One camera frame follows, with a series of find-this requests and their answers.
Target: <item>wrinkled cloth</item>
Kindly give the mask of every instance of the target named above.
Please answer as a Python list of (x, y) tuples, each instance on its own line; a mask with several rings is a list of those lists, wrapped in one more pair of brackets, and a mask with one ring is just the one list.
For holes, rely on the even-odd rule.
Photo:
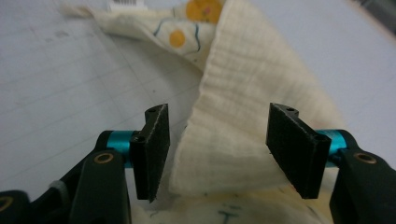
[(94, 17), (105, 33), (151, 41), (204, 70), (223, 1), (191, 0), (164, 10), (103, 11), (62, 5), (64, 15)]
[(298, 109), (314, 129), (345, 124), (315, 76), (249, 1), (191, 0), (128, 13), (64, 9), (94, 16), (107, 33), (152, 41), (205, 71), (169, 180), (179, 198), (161, 211), (133, 206), (134, 223), (331, 222), (337, 171), (325, 173), (318, 200), (302, 200), (265, 145), (269, 104)]

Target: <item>screw hole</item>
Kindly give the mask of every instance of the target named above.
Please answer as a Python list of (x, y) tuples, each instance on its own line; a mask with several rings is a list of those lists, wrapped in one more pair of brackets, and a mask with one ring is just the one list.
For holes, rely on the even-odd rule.
[(365, 153), (355, 153), (353, 155), (358, 161), (362, 161), (365, 163), (369, 163), (369, 164), (375, 164), (376, 163), (376, 159), (370, 155), (367, 155)]
[(112, 161), (114, 158), (113, 154), (111, 153), (102, 153), (100, 155), (97, 155), (93, 161), (98, 163), (98, 164), (103, 164), (103, 163), (108, 163)]

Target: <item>cream fabric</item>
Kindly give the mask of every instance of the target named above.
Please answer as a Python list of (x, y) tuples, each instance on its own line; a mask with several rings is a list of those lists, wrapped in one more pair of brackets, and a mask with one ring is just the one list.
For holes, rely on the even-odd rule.
[(297, 108), (315, 129), (345, 127), (262, 13), (249, 1), (228, 0), (175, 156), (169, 188), (181, 197), (162, 211), (135, 206), (134, 222), (331, 223), (337, 170), (326, 171), (317, 200), (301, 199), (265, 145), (271, 102)]
[(204, 70), (216, 24), (191, 21), (186, 17), (185, 10), (186, 4), (169, 10), (140, 9), (115, 12), (89, 7), (61, 6), (64, 15), (94, 17), (102, 30), (108, 34), (151, 41)]
[(269, 104), (300, 110), (315, 129), (343, 128), (332, 100), (262, 13), (226, 2), (170, 190), (181, 195), (284, 185), (265, 145)]

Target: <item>blue cylindrical connector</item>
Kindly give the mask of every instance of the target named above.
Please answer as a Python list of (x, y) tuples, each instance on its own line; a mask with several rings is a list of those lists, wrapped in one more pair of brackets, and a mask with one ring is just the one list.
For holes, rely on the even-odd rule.
[(324, 134), (332, 139), (329, 149), (328, 162), (326, 167), (338, 166), (339, 163), (339, 152), (340, 150), (347, 149), (347, 141), (338, 130), (316, 130), (317, 133)]
[(125, 168), (133, 168), (132, 162), (129, 159), (129, 150), (132, 135), (134, 131), (114, 131), (110, 134), (107, 140), (107, 147), (112, 147), (118, 151), (125, 159)]

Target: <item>muslin cloth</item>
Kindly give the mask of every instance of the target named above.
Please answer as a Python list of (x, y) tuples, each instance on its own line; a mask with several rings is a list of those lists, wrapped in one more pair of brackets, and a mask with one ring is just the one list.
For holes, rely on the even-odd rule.
[(64, 11), (94, 16), (105, 32), (152, 41), (205, 71), (170, 177), (169, 190), (179, 198), (161, 211), (133, 206), (134, 223), (331, 222), (337, 171), (325, 173), (318, 200), (302, 200), (265, 145), (269, 104), (298, 109), (314, 129), (343, 129), (344, 122), (304, 62), (248, 0), (191, 0), (130, 13)]

